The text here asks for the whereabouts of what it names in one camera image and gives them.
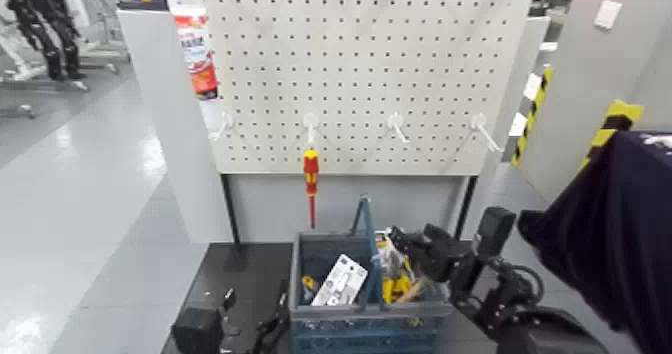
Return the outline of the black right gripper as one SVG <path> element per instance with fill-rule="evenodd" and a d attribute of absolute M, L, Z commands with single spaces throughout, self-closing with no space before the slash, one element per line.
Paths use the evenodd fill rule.
<path fill-rule="evenodd" d="M 389 238 L 423 276 L 435 283 L 448 283 L 453 299 L 471 296 L 477 279 L 477 265 L 468 242 L 453 238 L 432 223 L 424 226 L 422 237 L 406 234 L 392 226 Z"/>

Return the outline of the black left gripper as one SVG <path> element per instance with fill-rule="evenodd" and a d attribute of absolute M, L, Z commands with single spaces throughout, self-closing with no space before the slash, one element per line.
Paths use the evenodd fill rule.
<path fill-rule="evenodd" d="M 236 325 L 226 317 L 237 300 L 234 288 L 229 288 L 221 301 L 223 339 L 219 346 L 220 354 L 268 354 L 274 353 L 279 341 L 290 326 L 287 292 L 281 292 L 277 298 L 274 313 L 266 320 L 253 325 Z"/>

